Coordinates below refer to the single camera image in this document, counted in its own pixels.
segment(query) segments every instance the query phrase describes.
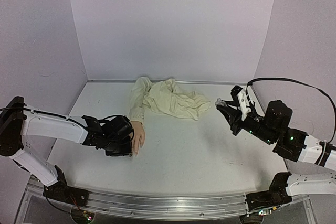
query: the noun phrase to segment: sleeve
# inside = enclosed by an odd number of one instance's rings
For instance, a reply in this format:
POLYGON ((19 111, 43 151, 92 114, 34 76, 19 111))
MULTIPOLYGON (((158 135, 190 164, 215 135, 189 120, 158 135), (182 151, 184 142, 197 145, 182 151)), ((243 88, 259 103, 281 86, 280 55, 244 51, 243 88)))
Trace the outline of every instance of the sleeve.
POLYGON ((145 116, 145 108, 143 107, 143 100, 146 93, 152 87, 152 82, 147 77, 140 77, 134 84, 129 101, 130 121, 138 121, 143 124, 145 116))

